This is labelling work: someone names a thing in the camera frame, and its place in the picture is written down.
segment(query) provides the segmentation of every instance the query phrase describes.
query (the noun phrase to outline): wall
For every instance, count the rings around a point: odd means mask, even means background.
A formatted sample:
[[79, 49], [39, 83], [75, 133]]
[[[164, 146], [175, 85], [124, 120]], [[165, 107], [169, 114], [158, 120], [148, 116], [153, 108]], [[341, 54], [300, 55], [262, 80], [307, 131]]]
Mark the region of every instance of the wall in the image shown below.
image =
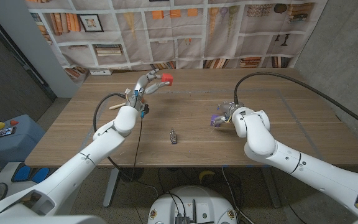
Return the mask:
[[24, 0], [0, 0], [0, 24], [58, 97], [74, 95], [78, 87], [45, 42]]
[[[328, 1], [295, 68], [313, 87], [358, 114], [358, 0]], [[358, 137], [358, 121], [333, 110]]]

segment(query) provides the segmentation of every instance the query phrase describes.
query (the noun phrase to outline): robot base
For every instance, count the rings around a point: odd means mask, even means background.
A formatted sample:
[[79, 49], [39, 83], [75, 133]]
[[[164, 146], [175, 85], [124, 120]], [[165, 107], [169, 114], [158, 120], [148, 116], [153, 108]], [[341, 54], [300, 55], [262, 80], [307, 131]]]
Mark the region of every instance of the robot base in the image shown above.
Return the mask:
[[[237, 223], [237, 217], [230, 202], [209, 188], [188, 185], [172, 189], [170, 193], [177, 195], [183, 201], [182, 205], [179, 198], [172, 195], [182, 217], [181, 223]], [[178, 210], [172, 197], [167, 193], [153, 203], [149, 212], [148, 224], [175, 223], [175, 218], [178, 219]], [[183, 217], [183, 206], [188, 219]]]

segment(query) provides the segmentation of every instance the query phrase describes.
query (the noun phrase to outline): purple object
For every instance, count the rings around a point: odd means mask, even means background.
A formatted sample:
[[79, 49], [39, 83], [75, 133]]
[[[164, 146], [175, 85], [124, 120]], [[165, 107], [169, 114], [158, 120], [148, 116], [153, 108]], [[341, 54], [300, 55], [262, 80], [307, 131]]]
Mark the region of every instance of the purple object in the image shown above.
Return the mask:
[[211, 117], [211, 126], [213, 126], [215, 118], [217, 118], [220, 115], [213, 114]]

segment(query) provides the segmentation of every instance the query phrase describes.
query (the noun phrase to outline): wooden table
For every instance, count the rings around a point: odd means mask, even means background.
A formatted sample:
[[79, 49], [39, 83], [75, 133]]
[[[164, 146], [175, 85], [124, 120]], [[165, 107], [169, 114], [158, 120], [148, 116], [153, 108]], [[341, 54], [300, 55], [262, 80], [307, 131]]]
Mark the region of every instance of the wooden table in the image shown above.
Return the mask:
[[[260, 165], [244, 155], [245, 139], [237, 137], [233, 124], [212, 128], [217, 105], [233, 100], [233, 89], [244, 75], [278, 72], [304, 81], [295, 69], [191, 69], [164, 70], [173, 85], [146, 95], [150, 113], [143, 119], [137, 167], [246, 167]], [[108, 93], [133, 88], [146, 72], [90, 76], [25, 163], [29, 166], [58, 167], [92, 141], [92, 117], [100, 99]], [[358, 140], [330, 107], [316, 94], [287, 80], [256, 76], [239, 88], [239, 101], [255, 111], [264, 110], [276, 140], [296, 150], [337, 166], [358, 166]], [[108, 107], [124, 102], [110, 98], [101, 107], [98, 127], [114, 119], [118, 110]], [[170, 142], [174, 128], [178, 144]], [[140, 119], [132, 134], [111, 157], [123, 167], [134, 163]], [[100, 166], [112, 166], [108, 160]]]

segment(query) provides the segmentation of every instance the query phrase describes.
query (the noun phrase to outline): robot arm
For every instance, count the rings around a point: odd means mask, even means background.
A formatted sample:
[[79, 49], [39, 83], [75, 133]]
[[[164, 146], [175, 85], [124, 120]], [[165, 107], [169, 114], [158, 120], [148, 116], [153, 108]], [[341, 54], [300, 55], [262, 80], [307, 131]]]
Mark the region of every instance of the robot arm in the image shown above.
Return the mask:
[[158, 70], [139, 78], [133, 92], [135, 99], [123, 106], [116, 117], [100, 127], [93, 136], [93, 142], [73, 156], [68, 162], [55, 171], [43, 182], [0, 201], [0, 217], [3, 216], [50, 216], [85, 180], [90, 172], [105, 158], [111, 155], [131, 133], [136, 119], [148, 112], [147, 105], [142, 103], [144, 88], [161, 76], [155, 75]]
[[358, 216], [358, 174], [294, 150], [273, 138], [263, 111], [238, 106], [227, 111], [240, 138], [247, 138], [245, 154], [252, 160], [274, 166], [330, 196]]

